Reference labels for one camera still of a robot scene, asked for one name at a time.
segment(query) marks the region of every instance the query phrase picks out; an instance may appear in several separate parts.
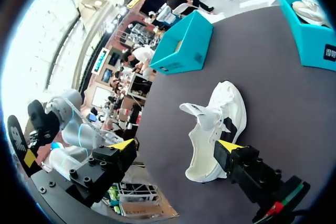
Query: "screen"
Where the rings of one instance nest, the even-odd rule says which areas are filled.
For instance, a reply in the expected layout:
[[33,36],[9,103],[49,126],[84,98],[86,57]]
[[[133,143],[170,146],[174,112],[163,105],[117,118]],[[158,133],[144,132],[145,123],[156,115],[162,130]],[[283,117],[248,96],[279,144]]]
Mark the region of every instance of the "screen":
[[111,58],[109,60],[109,65],[115,66],[119,58],[120,58],[120,54],[116,52],[112,53]]
[[113,74],[112,70],[110,70],[108,68],[105,69],[105,72],[103,74],[103,77],[101,78],[101,81],[109,83],[112,74]]
[[89,114],[88,120],[91,121],[91,122],[95,122],[97,120],[97,117],[93,114]]

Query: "white sign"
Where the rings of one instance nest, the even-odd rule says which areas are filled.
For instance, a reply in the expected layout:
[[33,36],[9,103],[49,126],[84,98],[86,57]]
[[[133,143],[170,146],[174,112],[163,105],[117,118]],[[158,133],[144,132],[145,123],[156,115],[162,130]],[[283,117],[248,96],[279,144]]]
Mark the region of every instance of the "white sign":
[[93,69],[91,71],[91,73],[93,74],[96,74],[96,75],[99,75],[103,65],[104,65],[104,62],[107,58],[107,56],[109,55],[109,52],[110,50],[107,49],[107,48],[102,48],[97,59],[96,59],[96,62],[94,63],[94,66],[93,66]]

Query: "shoe tongue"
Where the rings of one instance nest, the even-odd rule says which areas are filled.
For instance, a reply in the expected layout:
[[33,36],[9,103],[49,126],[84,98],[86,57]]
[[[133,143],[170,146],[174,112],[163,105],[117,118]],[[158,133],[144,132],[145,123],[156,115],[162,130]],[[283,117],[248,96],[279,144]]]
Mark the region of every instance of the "shoe tongue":
[[211,130],[220,119],[219,113],[203,106],[198,106],[191,103],[183,103],[180,105],[180,109],[184,112],[187,112],[188,114],[196,116],[197,122],[204,131]]

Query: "sign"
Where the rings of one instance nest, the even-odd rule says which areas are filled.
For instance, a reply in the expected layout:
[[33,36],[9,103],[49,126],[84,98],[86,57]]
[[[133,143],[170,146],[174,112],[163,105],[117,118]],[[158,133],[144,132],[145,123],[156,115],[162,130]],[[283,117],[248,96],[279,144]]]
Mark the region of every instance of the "sign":
[[96,62],[94,63],[93,65],[93,69],[91,71],[91,73],[93,74],[96,74],[96,75],[99,75],[103,65],[104,65],[104,62],[107,58],[107,56],[109,55],[109,52],[110,50],[107,49],[107,48],[102,48],[97,59],[96,59]]
[[326,44],[324,48],[324,60],[336,61],[336,47],[330,44]]
[[131,9],[133,8],[140,0],[132,0],[126,7]]

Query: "white shirt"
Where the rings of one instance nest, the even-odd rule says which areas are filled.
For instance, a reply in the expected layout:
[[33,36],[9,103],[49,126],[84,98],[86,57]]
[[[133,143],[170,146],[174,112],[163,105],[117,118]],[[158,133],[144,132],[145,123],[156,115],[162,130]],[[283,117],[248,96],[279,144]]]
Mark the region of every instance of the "white shirt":
[[154,51],[148,46],[145,45],[133,51],[132,53],[138,61],[145,63],[147,60],[151,62],[153,59]]

